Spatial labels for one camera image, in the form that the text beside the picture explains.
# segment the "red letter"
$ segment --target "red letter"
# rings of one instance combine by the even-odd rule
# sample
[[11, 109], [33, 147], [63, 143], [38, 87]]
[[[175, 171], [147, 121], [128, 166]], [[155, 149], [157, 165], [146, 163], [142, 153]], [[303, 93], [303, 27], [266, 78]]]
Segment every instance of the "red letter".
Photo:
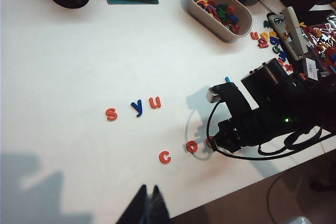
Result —
[[109, 121], [114, 121], [118, 117], [118, 114], [115, 113], [114, 108], [107, 109], [105, 111], [105, 114], [107, 115], [107, 120], [109, 120]]
[[168, 151], [163, 151], [159, 154], [159, 160], [162, 164], [168, 164], [171, 160], [171, 157], [167, 157], [167, 159], [164, 158], [165, 155], [169, 155]]
[[194, 154], [195, 152], [197, 152], [197, 149], [198, 149], [197, 143], [194, 140], [190, 140], [189, 142], [187, 142], [185, 147], [191, 154]]
[[160, 97], [155, 98], [156, 104], [154, 104], [153, 98], [149, 98], [149, 104], [153, 109], [160, 108], [161, 107], [161, 102], [160, 102]]

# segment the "white table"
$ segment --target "white table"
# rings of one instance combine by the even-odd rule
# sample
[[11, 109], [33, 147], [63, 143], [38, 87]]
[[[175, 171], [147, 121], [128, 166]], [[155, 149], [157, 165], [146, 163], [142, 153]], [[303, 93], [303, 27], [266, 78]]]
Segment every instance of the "white table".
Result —
[[[249, 7], [253, 30], [268, 12]], [[228, 44], [187, 12], [185, 0], [65, 9], [51, 0], [1, 0], [3, 223], [114, 223], [142, 184], [157, 184], [174, 217], [324, 153], [249, 162], [202, 143], [208, 87], [274, 55], [249, 36]], [[160, 109], [149, 97], [159, 95]], [[131, 102], [142, 99], [136, 118]], [[108, 122], [107, 108], [118, 118]], [[229, 117], [220, 106], [216, 123]], [[265, 145], [281, 146], [283, 137]], [[185, 143], [196, 140], [191, 155]], [[162, 165], [167, 150], [172, 161]], [[256, 149], [237, 155], [254, 155]]]

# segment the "stapler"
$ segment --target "stapler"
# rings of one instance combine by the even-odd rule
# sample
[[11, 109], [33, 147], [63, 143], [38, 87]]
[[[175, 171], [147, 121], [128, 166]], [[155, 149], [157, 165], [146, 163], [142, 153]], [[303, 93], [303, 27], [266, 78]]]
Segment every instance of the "stapler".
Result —
[[314, 55], [313, 44], [301, 29], [293, 7], [282, 10], [281, 15], [269, 13], [269, 23], [278, 34], [283, 50], [289, 55], [289, 61], [312, 81], [318, 81], [318, 70], [323, 69]]

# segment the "wire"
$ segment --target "wire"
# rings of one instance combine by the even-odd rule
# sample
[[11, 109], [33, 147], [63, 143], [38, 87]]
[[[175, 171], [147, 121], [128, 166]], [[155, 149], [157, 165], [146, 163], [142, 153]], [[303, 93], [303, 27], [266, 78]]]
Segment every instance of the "wire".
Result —
[[[216, 103], [216, 105], [214, 106], [214, 108], [212, 109], [211, 113], [210, 113], [210, 116], [209, 116], [209, 119], [208, 119], [208, 122], [206, 124], [206, 137], [210, 140], [211, 142], [211, 138], [209, 136], [209, 128], [210, 128], [210, 122], [211, 122], [211, 118], [212, 116], [214, 115], [215, 113], [215, 110], [217, 109], [218, 105], [220, 103], [222, 103], [223, 100], [220, 100]], [[224, 156], [227, 156], [227, 157], [231, 157], [231, 158], [236, 158], [236, 159], [243, 159], [243, 160], [249, 160], [249, 161], [265, 161], [265, 160], [273, 160], [273, 159], [278, 159], [278, 158], [282, 158], [282, 157], [288, 157], [292, 154], [295, 154], [295, 153], [298, 153], [298, 152], [301, 152], [303, 151], [304, 149], [306, 148], [309, 148], [323, 140], [326, 140], [332, 136], [334, 136], [335, 133], [330, 133], [322, 138], [319, 138], [317, 140], [314, 140], [313, 142], [311, 143], [307, 143], [305, 146], [299, 146], [296, 150], [294, 151], [291, 151], [291, 152], [287, 152], [287, 153], [284, 153], [284, 154], [281, 154], [281, 155], [275, 155], [275, 156], [269, 156], [269, 157], [243, 157], [243, 156], [236, 156], [236, 155], [231, 155], [231, 154], [228, 154], [224, 151], [221, 151], [218, 149], [217, 145], [216, 145], [216, 149], [215, 151], [218, 151], [219, 153], [223, 154]]]
[[275, 184], [280, 178], [282, 178], [282, 177], [284, 176], [284, 174], [288, 173], [291, 169], [289, 169], [289, 170], [283, 172], [281, 175], [279, 175], [279, 177], [277, 177], [277, 178], [273, 181], [273, 183], [269, 186], [268, 191], [267, 191], [267, 195], [266, 195], [266, 205], [267, 205], [267, 210], [268, 210], [268, 214], [269, 214], [269, 216], [270, 216], [270, 218], [272, 219], [272, 221], [273, 221], [274, 224], [277, 224], [277, 222], [275, 221], [275, 219], [274, 219], [274, 217], [273, 217], [273, 215], [272, 215], [272, 213], [271, 213], [271, 210], [270, 210], [270, 208], [269, 208], [269, 199], [268, 199], [268, 198], [269, 198], [269, 194], [270, 194], [271, 189], [272, 189], [272, 187], [274, 186], [274, 184]]

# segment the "black cable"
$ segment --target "black cable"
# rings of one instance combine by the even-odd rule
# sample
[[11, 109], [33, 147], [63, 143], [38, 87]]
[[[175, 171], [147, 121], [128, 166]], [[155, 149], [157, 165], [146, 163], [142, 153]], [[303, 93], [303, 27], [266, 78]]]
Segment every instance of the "black cable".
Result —
[[272, 156], [272, 155], [277, 155], [277, 154], [280, 154], [281, 152], [284, 152], [285, 150], [287, 150], [287, 148], [284, 146], [283, 148], [275, 151], [275, 152], [263, 152], [261, 150], [261, 144], [259, 144], [259, 147], [258, 147], [258, 154], [260, 155], [263, 155], [263, 156]]
[[269, 208], [269, 200], [268, 200], [269, 193], [271, 192], [271, 189], [272, 189], [272, 187], [274, 186], [274, 184], [275, 184], [280, 178], [282, 178], [282, 177], [284, 176], [284, 174], [288, 173], [291, 169], [289, 169], [289, 170], [283, 172], [281, 175], [279, 175], [279, 177], [277, 177], [277, 178], [273, 181], [273, 183], [269, 186], [268, 191], [267, 191], [267, 195], [266, 195], [267, 210], [268, 210], [268, 214], [269, 214], [269, 216], [270, 216], [270, 218], [272, 219], [272, 221], [273, 221], [274, 224], [277, 224], [277, 222], [275, 221], [275, 219], [274, 219], [274, 217], [273, 217], [273, 215], [272, 215], [272, 213], [271, 213], [271, 211], [270, 211], [270, 208]]
[[[216, 110], [216, 108], [218, 107], [218, 105], [219, 105], [220, 103], [222, 103], [222, 102], [223, 102], [223, 100], [220, 100], [220, 101], [218, 101], [218, 102], [216, 103], [216, 105], [214, 106], [214, 108], [212, 109], [212, 111], [211, 111], [211, 113], [210, 113], [208, 122], [207, 122], [207, 124], [206, 124], [206, 137], [207, 137], [210, 141], [211, 141], [211, 138], [210, 138], [210, 136], [209, 136], [209, 127], [210, 127], [211, 118], [212, 118], [213, 114], [215, 113], [215, 110]], [[282, 157], [288, 157], [288, 156], [290, 156], [290, 155], [292, 155], [292, 154], [301, 152], [301, 151], [303, 151], [304, 149], [309, 148], [309, 147], [311, 147], [311, 146], [313, 146], [313, 145], [315, 145], [315, 144], [317, 144], [317, 143], [319, 143], [319, 142], [321, 142], [321, 141], [323, 141], [323, 140], [326, 140], [326, 139], [328, 139], [328, 138], [330, 138], [330, 137], [332, 137], [332, 136], [334, 136], [334, 135], [335, 135], [334, 133], [330, 133], [330, 134], [328, 134], [328, 135], [326, 135], [326, 136], [324, 136], [324, 137], [322, 137], [322, 138], [319, 138], [318, 140], [315, 140], [315, 141], [313, 141], [313, 142], [311, 142], [311, 143], [307, 143], [305, 146], [300, 146], [299, 148], [297, 148], [297, 149], [294, 150], [294, 151], [287, 152], [287, 153], [284, 153], [284, 154], [281, 154], [281, 155], [270, 156], [270, 157], [243, 157], [243, 156], [236, 156], [236, 155], [231, 155], [231, 154], [228, 154], [228, 153], [226, 153], [226, 152], [224, 152], [224, 151], [221, 151], [221, 150], [218, 149], [218, 147], [217, 147], [217, 150], [216, 150], [216, 151], [218, 151], [219, 153], [223, 154], [224, 156], [231, 157], [231, 158], [236, 158], [236, 159], [243, 159], [243, 160], [249, 160], [249, 161], [265, 161], [265, 160], [273, 160], [273, 159], [278, 159], [278, 158], [282, 158]]]

